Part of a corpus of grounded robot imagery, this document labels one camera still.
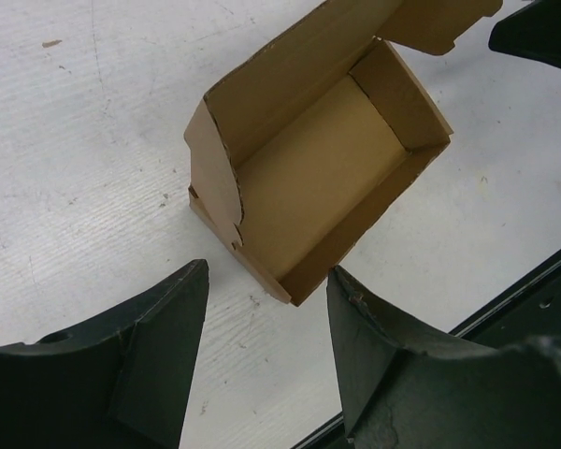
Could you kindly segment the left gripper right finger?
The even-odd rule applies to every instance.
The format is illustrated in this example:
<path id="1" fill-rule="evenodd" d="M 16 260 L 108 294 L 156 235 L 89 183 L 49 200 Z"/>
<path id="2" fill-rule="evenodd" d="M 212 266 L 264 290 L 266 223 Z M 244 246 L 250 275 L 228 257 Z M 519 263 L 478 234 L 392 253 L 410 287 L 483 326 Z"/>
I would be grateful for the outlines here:
<path id="1" fill-rule="evenodd" d="M 499 349 L 327 277 L 347 439 L 357 448 L 561 448 L 561 337 Z"/>

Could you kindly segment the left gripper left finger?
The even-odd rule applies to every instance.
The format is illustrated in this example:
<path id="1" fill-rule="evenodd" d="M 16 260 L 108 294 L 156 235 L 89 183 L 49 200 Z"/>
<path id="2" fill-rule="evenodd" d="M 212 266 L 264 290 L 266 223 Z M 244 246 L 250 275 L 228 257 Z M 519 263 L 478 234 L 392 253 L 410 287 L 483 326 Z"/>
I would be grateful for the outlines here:
<path id="1" fill-rule="evenodd" d="M 209 296 L 189 262 L 41 340 L 0 346 L 0 448 L 176 448 Z"/>

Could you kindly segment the brown cardboard paper box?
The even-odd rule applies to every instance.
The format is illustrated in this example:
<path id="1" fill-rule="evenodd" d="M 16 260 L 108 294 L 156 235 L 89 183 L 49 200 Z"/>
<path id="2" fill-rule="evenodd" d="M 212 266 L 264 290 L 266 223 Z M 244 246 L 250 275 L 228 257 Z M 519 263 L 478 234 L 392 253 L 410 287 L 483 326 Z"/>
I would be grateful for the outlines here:
<path id="1" fill-rule="evenodd" d="M 302 304 L 449 145 L 397 47 L 440 56 L 500 8 L 325 1 L 203 95 L 191 207 L 271 296 Z"/>

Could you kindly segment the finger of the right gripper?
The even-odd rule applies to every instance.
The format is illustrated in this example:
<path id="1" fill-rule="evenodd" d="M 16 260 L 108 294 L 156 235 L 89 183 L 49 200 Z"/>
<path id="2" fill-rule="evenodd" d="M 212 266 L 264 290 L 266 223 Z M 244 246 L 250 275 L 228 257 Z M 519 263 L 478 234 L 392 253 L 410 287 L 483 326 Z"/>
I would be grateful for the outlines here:
<path id="1" fill-rule="evenodd" d="M 561 0 L 532 1 L 499 21 L 488 47 L 561 69 Z"/>

